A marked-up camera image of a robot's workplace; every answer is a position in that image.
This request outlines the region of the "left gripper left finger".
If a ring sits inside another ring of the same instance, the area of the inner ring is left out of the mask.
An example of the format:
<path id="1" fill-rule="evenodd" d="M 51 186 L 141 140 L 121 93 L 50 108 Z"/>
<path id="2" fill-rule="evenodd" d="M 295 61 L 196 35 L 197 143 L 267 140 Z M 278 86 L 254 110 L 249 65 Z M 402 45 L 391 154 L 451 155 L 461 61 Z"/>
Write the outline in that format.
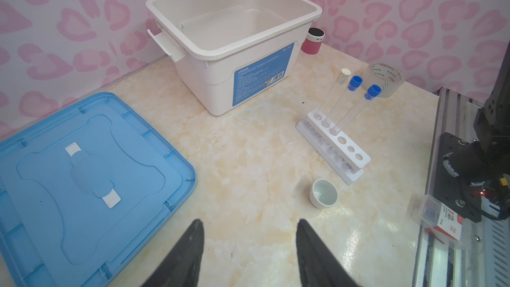
<path id="1" fill-rule="evenodd" d="M 204 245 L 203 222 L 195 219 L 142 286 L 197 286 Z"/>

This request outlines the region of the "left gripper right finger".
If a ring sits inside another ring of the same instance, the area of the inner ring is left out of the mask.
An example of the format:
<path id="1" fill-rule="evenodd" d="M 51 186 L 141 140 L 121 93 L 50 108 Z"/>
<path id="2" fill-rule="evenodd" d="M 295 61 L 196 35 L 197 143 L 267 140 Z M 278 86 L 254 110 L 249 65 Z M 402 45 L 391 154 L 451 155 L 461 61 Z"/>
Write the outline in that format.
<path id="1" fill-rule="evenodd" d="M 302 286 L 358 286 L 305 219 L 297 224 L 296 248 Z"/>

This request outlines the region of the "small white ceramic crucible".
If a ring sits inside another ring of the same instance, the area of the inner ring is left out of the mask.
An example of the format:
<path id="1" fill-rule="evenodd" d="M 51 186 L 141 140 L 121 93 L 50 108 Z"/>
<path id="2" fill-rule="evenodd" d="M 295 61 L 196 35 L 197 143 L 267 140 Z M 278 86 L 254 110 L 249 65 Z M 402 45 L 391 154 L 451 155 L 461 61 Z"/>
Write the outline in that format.
<path id="1" fill-rule="evenodd" d="M 336 186 L 326 179 L 317 179 L 309 190 L 309 200 L 318 209 L 333 207 L 338 200 Z"/>

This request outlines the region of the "white cap test tube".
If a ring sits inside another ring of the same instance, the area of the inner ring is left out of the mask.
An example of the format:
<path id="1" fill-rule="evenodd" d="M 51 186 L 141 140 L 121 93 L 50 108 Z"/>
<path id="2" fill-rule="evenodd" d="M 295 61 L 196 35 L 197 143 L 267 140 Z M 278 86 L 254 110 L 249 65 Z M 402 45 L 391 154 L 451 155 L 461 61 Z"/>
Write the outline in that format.
<path id="1" fill-rule="evenodd" d="M 317 120 L 325 120 L 329 113 L 332 111 L 333 107 L 340 99 L 344 90 L 346 89 L 347 84 L 351 78 L 351 71 L 347 68 L 343 68 L 340 70 L 338 77 L 332 84 L 329 92 L 327 93 L 325 100 L 322 105 L 314 114 L 314 118 Z"/>

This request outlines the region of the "blue cap test tube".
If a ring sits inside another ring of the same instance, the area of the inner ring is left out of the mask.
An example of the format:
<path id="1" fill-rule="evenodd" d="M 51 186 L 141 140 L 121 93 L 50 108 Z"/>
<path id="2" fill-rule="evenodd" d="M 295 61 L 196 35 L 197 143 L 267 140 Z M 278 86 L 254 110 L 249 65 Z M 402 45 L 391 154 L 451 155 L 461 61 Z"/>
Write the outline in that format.
<path id="1" fill-rule="evenodd" d="M 372 85 L 369 87 L 369 89 L 366 91 L 366 93 L 363 95 L 362 98 L 360 98 L 353 107 L 344 115 L 343 118 L 340 119 L 340 121 L 335 125 L 334 128 L 330 130 L 330 133 L 333 135 L 338 135 L 340 131 L 343 131 L 344 128 L 353 120 L 354 117 L 356 117 L 362 109 L 370 101 L 377 98 L 382 93 L 382 88 L 378 85 Z"/>
<path id="2" fill-rule="evenodd" d="M 332 108 L 332 110 L 327 115 L 327 118 L 322 122 L 322 126 L 326 128 L 332 128 L 334 124 L 338 124 L 341 118 L 341 115 L 344 113 L 344 108 L 346 104 L 349 102 L 349 99 L 353 96 L 353 93 L 361 86 L 363 79 L 354 75 L 349 84 L 342 90 L 341 96 Z"/>

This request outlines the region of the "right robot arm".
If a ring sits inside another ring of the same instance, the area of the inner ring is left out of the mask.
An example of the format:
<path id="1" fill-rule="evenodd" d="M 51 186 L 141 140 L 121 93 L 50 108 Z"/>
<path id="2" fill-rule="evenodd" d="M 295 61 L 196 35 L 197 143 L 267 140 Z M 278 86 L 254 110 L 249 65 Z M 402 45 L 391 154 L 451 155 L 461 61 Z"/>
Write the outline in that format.
<path id="1" fill-rule="evenodd" d="M 473 221 L 509 215 L 509 0 L 310 0 L 326 41 L 368 63 L 401 69 L 410 83 L 485 102 L 478 139 L 452 154 L 436 193 L 467 199 Z"/>

